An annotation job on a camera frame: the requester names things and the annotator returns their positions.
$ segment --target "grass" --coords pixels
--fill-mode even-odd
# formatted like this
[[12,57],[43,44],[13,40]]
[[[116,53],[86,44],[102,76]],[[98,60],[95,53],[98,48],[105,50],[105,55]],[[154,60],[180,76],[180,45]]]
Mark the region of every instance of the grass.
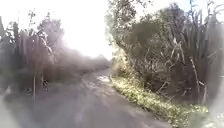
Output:
[[113,87],[129,102],[167,121],[172,128],[216,128],[204,106],[172,103],[144,90],[138,82],[133,83],[132,79],[116,77],[112,78],[112,82]]

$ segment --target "roadside vegetation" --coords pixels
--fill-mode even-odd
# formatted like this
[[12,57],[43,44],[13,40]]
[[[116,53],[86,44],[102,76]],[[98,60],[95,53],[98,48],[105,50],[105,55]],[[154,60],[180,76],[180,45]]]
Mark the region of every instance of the roadside vegetation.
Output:
[[223,6],[208,1],[202,15],[190,0],[188,12],[173,3],[138,19],[136,5],[150,3],[109,1],[108,39],[118,49],[114,88],[173,127],[215,127],[208,106],[221,81]]
[[3,26],[0,17],[1,90],[10,87],[35,97],[40,89],[48,90],[50,82],[108,67],[103,56],[91,59],[66,47],[61,20],[51,17],[50,12],[40,23],[34,21],[35,17],[36,13],[30,11],[25,28],[17,21]]

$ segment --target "green grass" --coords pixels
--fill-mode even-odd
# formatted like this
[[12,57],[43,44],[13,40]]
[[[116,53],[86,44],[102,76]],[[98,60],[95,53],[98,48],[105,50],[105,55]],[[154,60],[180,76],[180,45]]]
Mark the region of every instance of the green grass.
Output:
[[144,90],[127,78],[112,78],[113,87],[129,102],[150,111],[156,117],[167,121],[173,128],[215,128],[206,107],[175,104],[159,95]]

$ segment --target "road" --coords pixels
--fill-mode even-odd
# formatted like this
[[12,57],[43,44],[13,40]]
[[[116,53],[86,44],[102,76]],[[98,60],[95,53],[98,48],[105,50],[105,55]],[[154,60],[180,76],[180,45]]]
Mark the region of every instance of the road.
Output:
[[1,128],[167,128],[110,87],[109,70],[52,83],[49,91],[0,97]]

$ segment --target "bright sky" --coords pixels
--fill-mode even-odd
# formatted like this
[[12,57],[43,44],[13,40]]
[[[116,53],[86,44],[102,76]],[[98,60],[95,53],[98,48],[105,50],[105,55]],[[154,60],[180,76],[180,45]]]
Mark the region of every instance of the bright sky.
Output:
[[[147,8],[149,12],[155,12],[166,7],[171,2],[177,2],[184,10],[189,9],[189,0],[154,0],[153,6]],[[205,0],[197,0],[200,8],[205,7]],[[27,27],[28,10],[36,8],[36,21],[40,21],[48,10],[54,11],[53,17],[62,19],[65,28],[64,39],[68,46],[81,51],[89,56],[104,54],[111,57],[111,49],[108,47],[104,36],[104,14],[107,9],[107,0],[4,0],[1,1],[0,16],[4,25],[9,21],[18,20]]]

